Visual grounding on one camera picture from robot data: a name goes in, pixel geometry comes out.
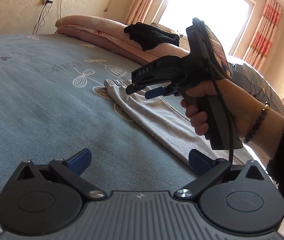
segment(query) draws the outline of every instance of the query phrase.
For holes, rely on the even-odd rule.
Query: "triangular cutout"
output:
[[[260,173],[259,169],[256,166],[251,166],[246,174],[246,178],[248,179],[258,179],[264,180],[264,177]]]
[[[21,171],[19,176],[17,177],[17,181],[23,180],[23,179],[33,179],[35,178],[34,174],[32,173],[29,166],[25,166],[24,169]]]

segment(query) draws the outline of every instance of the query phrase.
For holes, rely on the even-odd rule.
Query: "person's hand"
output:
[[[229,111],[231,112],[240,138],[244,138],[252,129],[264,104],[255,99],[248,92],[227,79],[217,80],[218,87]],[[212,81],[203,81],[187,90],[187,94],[200,98],[205,95],[216,95]],[[190,118],[191,125],[198,135],[204,135],[209,126],[206,123],[206,112],[199,112],[195,105],[189,106],[185,99],[181,106],[186,109],[186,117]]]

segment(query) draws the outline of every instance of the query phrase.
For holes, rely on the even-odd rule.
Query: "beaded bracelet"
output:
[[[267,110],[269,108],[270,108],[270,104],[269,104],[269,102],[266,102],[264,108],[262,109],[261,115],[259,116],[259,119],[255,122],[255,125],[252,127],[252,129],[250,130],[248,135],[244,138],[244,143],[248,143],[249,141],[252,140],[252,137],[255,135],[255,132],[257,131],[258,127],[260,126],[260,124],[264,120],[264,118],[267,114]]]

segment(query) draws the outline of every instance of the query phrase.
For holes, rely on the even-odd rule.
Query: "striped curtain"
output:
[[[281,12],[282,7],[275,0],[267,0],[250,46],[243,57],[245,62],[249,63],[259,72],[270,52]]]
[[[124,23],[130,25],[137,22],[144,22],[152,2],[153,0],[133,0]]]

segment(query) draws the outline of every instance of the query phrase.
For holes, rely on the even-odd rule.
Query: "finger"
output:
[[[198,114],[193,115],[190,118],[190,123],[192,127],[198,127],[199,125],[202,125],[203,123],[205,123],[207,118],[208,118],[208,115],[206,114],[206,112],[200,112]]]
[[[199,136],[204,135],[208,131],[208,129],[209,125],[206,122],[194,128],[196,134]]]
[[[185,99],[182,99],[181,100],[181,106],[186,109],[189,106],[189,104],[187,103],[187,101]]]
[[[191,97],[201,98],[205,95],[216,95],[215,87],[211,80],[202,81],[195,87],[189,88],[186,93]]]
[[[195,105],[191,105],[185,110],[185,116],[191,118],[193,115],[197,114],[198,112],[199,108]]]

